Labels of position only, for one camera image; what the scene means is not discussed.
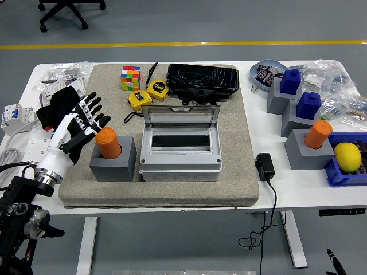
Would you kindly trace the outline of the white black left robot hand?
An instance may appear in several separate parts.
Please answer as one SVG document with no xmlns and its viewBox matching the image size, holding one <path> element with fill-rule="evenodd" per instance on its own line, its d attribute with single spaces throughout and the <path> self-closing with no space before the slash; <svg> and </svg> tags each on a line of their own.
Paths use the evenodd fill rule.
<svg viewBox="0 0 367 275">
<path fill-rule="evenodd" d="M 100 102 L 96 92 L 81 99 L 74 88 L 66 87 L 37 111 L 43 129 L 54 133 L 46 157 L 36 167 L 36 178 L 48 176 L 61 181 L 68 168 L 77 163 L 82 148 L 111 120 L 101 113 Z"/>
</svg>

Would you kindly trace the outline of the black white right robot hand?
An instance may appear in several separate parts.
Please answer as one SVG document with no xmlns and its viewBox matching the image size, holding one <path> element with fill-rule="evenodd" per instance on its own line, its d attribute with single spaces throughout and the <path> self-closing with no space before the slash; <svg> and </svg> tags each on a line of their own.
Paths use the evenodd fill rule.
<svg viewBox="0 0 367 275">
<path fill-rule="evenodd" d="M 338 258 L 335 256 L 335 254 L 330 250 L 327 249 L 327 254 L 331 260 L 331 263 L 333 264 L 333 267 L 335 269 L 335 272 L 330 272 L 327 271 L 326 274 L 332 275 L 346 275 L 346 272 L 343 268 L 343 266 L 341 265 L 340 261 L 338 260 Z"/>
</svg>

